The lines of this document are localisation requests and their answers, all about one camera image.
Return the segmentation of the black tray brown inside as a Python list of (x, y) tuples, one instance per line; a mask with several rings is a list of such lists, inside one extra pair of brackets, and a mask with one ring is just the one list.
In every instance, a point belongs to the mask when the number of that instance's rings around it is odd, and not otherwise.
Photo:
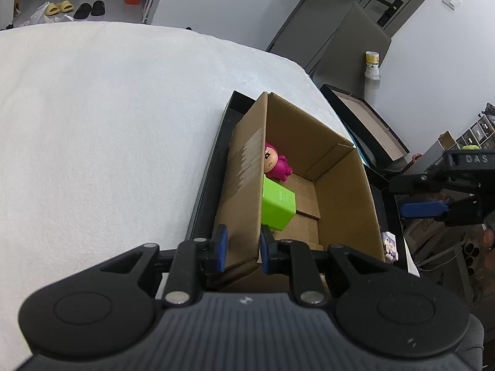
[(406, 167), (409, 149), (365, 100), (322, 85), (320, 92), (336, 112), (365, 163), (378, 172), (398, 173)]

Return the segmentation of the yellow capped white bottle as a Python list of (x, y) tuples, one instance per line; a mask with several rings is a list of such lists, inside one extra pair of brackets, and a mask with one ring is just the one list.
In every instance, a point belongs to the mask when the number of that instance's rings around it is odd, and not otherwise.
[(377, 92), (381, 82), (380, 76), (380, 55), (376, 51), (367, 51), (365, 53), (365, 85), (364, 99), (370, 105), (374, 105)]

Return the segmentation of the black slipper pair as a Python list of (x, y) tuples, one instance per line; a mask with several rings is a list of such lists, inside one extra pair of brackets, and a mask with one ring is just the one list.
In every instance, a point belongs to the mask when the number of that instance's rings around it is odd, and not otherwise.
[(74, 19), (87, 19), (89, 16), (99, 17), (106, 13), (106, 6), (102, 0), (96, 0), (93, 4), (83, 2), (75, 11)]

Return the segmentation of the green cube charger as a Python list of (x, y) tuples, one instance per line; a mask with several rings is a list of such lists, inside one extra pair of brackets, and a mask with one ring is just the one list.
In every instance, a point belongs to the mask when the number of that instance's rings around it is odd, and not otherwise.
[(264, 176), (261, 224), (282, 231), (296, 214), (295, 193)]

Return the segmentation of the small white cartoon figure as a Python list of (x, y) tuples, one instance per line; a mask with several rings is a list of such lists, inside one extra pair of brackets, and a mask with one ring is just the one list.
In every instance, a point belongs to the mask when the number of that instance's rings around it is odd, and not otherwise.
[(385, 262), (392, 264), (398, 260), (398, 247), (395, 235), (386, 231), (381, 233)]

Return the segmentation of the black shallow tray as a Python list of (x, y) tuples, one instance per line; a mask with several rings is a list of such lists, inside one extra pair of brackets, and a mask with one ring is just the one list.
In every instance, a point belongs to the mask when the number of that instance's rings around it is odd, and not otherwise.
[[(206, 164), (203, 179), (186, 232), (186, 238), (193, 240), (197, 237), (210, 238), (215, 223), (217, 209), (220, 203), (222, 186), (226, 174), (227, 156), (230, 149), (232, 132), (254, 105), (255, 100), (238, 91), (233, 91), (223, 113), (211, 154)], [(395, 235), (398, 248), (398, 260), (394, 263), (397, 268), (407, 271), (406, 243), (394, 196), (389, 191), (389, 180), (368, 165), (364, 167), (372, 198), (377, 213), (378, 223), (382, 231)]]

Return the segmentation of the grey leaning board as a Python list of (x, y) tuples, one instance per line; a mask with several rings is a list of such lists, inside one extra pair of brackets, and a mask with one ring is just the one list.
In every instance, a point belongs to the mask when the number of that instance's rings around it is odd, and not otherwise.
[(364, 98), (365, 54), (378, 52), (383, 59), (392, 39), (357, 4), (353, 3), (323, 53), (313, 81)]

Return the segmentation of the yellow slipper pair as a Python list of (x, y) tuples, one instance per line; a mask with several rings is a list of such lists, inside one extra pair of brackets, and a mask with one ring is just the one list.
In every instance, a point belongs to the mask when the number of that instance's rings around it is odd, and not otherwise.
[(67, 14), (74, 10), (74, 5), (69, 0), (64, 0), (62, 2), (50, 2), (45, 8), (46, 16), (54, 16), (57, 14)]

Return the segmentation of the magenta monster figure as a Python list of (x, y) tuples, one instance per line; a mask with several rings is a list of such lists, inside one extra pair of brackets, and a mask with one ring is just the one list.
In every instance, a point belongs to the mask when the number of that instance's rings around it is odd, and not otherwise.
[(284, 155), (278, 154), (276, 148), (269, 143), (265, 144), (264, 173), (268, 178), (283, 183), (293, 173), (293, 169), (288, 164), (287, 158)]

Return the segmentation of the brown cardboard box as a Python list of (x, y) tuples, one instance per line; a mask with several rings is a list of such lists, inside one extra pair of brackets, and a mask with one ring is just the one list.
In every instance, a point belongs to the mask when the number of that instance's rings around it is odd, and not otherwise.
[(342, 244), (383, 260), (372, 192), (354, 145), (284, 98), (264, 92), (235, 125), (226, 159), (216, 224), (227, 227), (226, 269), (212, 287), (237, 288), (260, 272), (264, 150), (273, 146), (292, 174), (281, 186), (295, 193), (295, 216), (270, 232), (324, 250)]

